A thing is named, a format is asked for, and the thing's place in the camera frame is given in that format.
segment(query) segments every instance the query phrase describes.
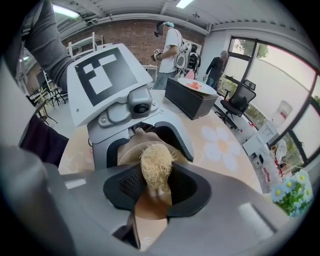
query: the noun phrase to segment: white flower decal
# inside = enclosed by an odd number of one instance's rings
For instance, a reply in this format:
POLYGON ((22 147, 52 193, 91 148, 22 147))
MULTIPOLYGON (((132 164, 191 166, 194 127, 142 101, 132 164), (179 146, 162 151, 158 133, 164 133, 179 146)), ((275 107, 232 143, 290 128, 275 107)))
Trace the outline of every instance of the white flower decal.
POLYGON ((240 155, 239 143, 229 140, 229 133, 222 127, 218 127, 215 131, 208 127, 201 128, 202 135, 210 142, 204 145, 205 156, 214 162, 223 160, 224 165, 230 170, 237 169, 237 160, 235 156, 240 155))

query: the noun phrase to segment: jeans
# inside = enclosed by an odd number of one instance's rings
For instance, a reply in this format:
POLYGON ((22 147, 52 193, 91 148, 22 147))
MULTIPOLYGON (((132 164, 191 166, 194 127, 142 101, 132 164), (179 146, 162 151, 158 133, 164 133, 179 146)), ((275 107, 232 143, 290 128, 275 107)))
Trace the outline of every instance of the jeans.
POLYGON ((165 90, 167 87, 168 78, 174 78, 176 75, 176 71, 171 73, 158 73, 158 76, 154 82, 153 90, 165 90))
POLYGON ((215 80, 212 77, 208 77, 208 79, 206 80, 206 84, 215 90, 217 90, 217 82, 218 80, 215 80))

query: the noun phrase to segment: brick wall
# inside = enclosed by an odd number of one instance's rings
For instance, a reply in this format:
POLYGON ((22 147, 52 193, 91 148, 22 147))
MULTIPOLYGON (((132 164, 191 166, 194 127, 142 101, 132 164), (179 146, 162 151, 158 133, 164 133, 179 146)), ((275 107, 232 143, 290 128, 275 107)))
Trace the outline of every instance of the brick wall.
MULTIPOLYGON (((141 64, 156 65, 157 63, 152 61, 150 56, 156 49, 163 50, 166 41, 166 36, 155 37, 154 31, 156 30, 157 23, 158 21, 154 20, 122 20, 105 23, 92 26, 85 31, 68 37, 62 43, 68 46, 69 42, 75 43, 92 36, 92 32, 94 31, 96 35, 103 35, 103 42, 105 44, 125 44, 141 64)), ((203 34, 182 26, 175 26, 175 28, 180 31, 183 39, 202 45, 203 48, 205 42, 203 34)), ((41 67, 37 63, 27 73, 28 81, 26 87, 30 94, 39 86, 37 74, 40 69, 41 67)))

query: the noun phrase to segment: ceiling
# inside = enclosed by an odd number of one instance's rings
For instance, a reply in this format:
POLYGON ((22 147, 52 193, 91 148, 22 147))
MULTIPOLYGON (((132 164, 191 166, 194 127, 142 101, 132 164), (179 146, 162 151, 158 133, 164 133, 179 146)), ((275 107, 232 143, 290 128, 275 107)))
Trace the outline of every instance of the ceiling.
MULTIPOLYGON (((188 21, 203 29, 209 24, 236 22, 267 23, 292 31, 302 31, 294 17, 277 0, 194 0, 186 8, 176 7, 179 0, 51 0, 78 12, 82 18, 148 13, 188 21)), ((57 23, 64 22, 63 17, 57 23)))

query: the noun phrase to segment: glass window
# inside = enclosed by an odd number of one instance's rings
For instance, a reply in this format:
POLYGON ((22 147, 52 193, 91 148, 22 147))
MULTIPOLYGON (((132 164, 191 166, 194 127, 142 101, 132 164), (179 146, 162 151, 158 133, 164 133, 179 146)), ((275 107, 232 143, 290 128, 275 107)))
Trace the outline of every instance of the glass window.
POLYGON ((236 57, 229 57, 224 74, 226 76, 233 77, 235 80, 240 82, 245 74, 247 65, 247 60, 236 57))
POLYGON ((254 50, 254 41, 232 39, 229 51, 236 54, 242 54, 251 57, 254 50))
POLYGON ((294 172, 293 170, 297 171, 297 168, 292 167, 299 167, 304 163, 304 161, 302 160, 297 145, 294 143, 294 140, 289 135, 289 133, 287 133, 283 137, 283 139, 286 143, 286 155, 284 158, 282 158, 281 162, 286 163, 286 166, 283 167, 281 170, 282 172, 288 169, 290 169, 291 172, 294 172))
POLYGON ((315 70, 291 53, 274 46, 259 43, 256 57, 272 64, 310 90, 315 70))
POLYGON ((282 101, 292 107, 292 112, 278 128, 282 134, 306 102, 308 90, 287 73, 259 58, 252 62, 246 79, 256 84, 256 97, 250 103, 267 119, 272 119, 282 101))
POLYGON ((218 94, 222 95, 222 96, 226 96, 226 93, 228 91, 230 91, 228 93, 228 96, 227 96, 227 100, 231 98, 232 95, 234 95, 236 89, 237 89, 237 84, 230 81, 229 79, 226 79, 226 78, 220 78, 219 79, 219 82, 218 82, 218 94))
POLYGON ((260 129, 267 122, 267 118, 251 104, 249 104, 244 113, 258 129, 260 129))
POLYGON ((294 126, 293 132, 302 143, 307 158, 311 157, 320 147, 320 116, 317 110, 309 105, 302 118, 294 126))
POLYGON ((320 105, 320 76, 317 76, 317 78, 316 78, 314 90, 312 92, 312 97, 320 105))

